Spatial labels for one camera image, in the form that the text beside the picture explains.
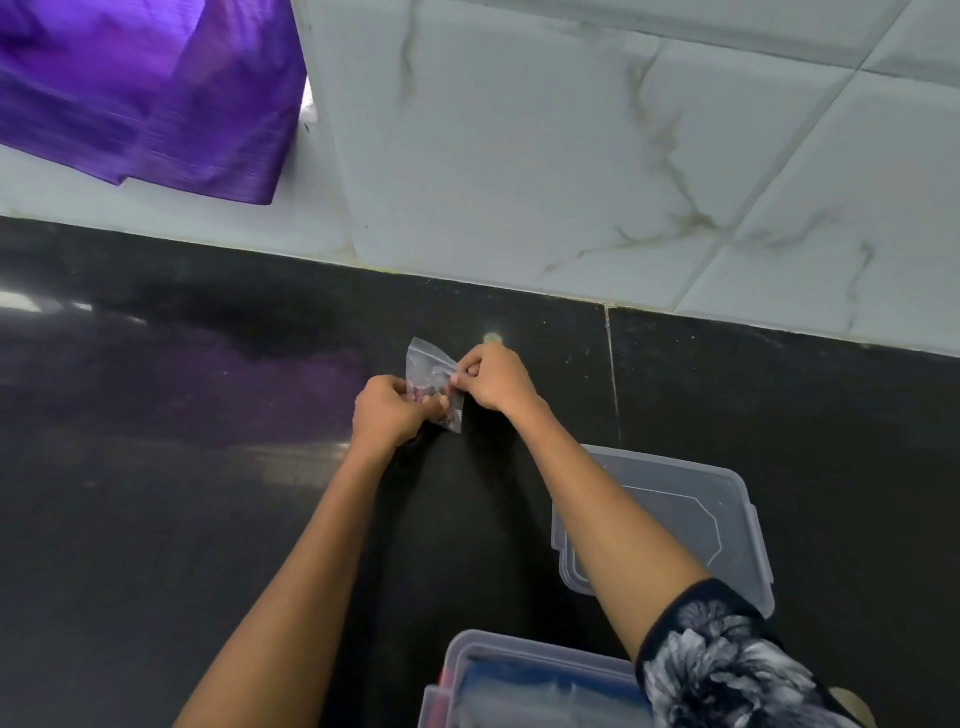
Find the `floral print sleeve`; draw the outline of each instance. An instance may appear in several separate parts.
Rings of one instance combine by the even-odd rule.
[[[663,613],[636,677],[657,728],[858,728],[859,723],[722,581],[700,582]]]

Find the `purple fabric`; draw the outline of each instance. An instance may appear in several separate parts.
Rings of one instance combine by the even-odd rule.
[[[306,67],[290,0],[0,0],[0,143],[268,205]]]

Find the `clear plastic container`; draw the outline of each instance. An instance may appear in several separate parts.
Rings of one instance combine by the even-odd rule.
[[[769,618],[774,575],[756,509],[739,475],[723,468],[621,449],[584,446],[613,479],[706,566]],[[553,509],[552,545],[560,576],[593,595],[564,522]]]
[[[595,655],[590,652],[581,652],[567,647],[557,647],[554,644],[544,644],[521,640],[516,637],[506,637],[490,632],[468,630],[457,635],[450,643],[444,660],[444,670],[441,674],[440,685],[430,686],[423,693],[423,707],[420,711],[420,728],[448,728],[456,725],[456,708],[462,697],[461,689],[471,665],[483,661],[509,661],[520,666],[533,666],[547,672],[554,672],[566,676],[574,675],[578,679],[589,681],[592,684],[608,686],[615,692],[632,694],[637,700],[643,701],[641,720],[637,721],[636,713],[631,715],[631,728],[652,728],[653,718],[649,714],[648,704],[636,683],[634,666],[626,660],[617,660],[613,657]],[[589,715],[602,710],[602,704],[589,700],[581,704],[572,704],[576,697],[571,698],[571,704],[564,707],[565,719],[560,722],[550,722],[550,725],[596,725]],[[487,715],[494,712],[497,715],[496,725],[542,725],[545,716],[537,713],[537,707],[530,701],[514,701],[496,698],[486,706]],[[604,725],[616,725],[617,718],[608,718],[601,721]]]

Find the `tile wall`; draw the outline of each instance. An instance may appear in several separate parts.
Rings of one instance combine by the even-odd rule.
[[[294,0],[277,200],[0,149],[0,213],[960,354],[955,0]]]

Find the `small items in bag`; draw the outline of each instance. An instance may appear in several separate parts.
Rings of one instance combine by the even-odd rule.
[[[450,410],[439,425],[460,433],[464,423],[464,393],[450,386],[457,362],[433,344],[415,338],[407,349],[407,399],[423,401],[431,395],[447,395]]]

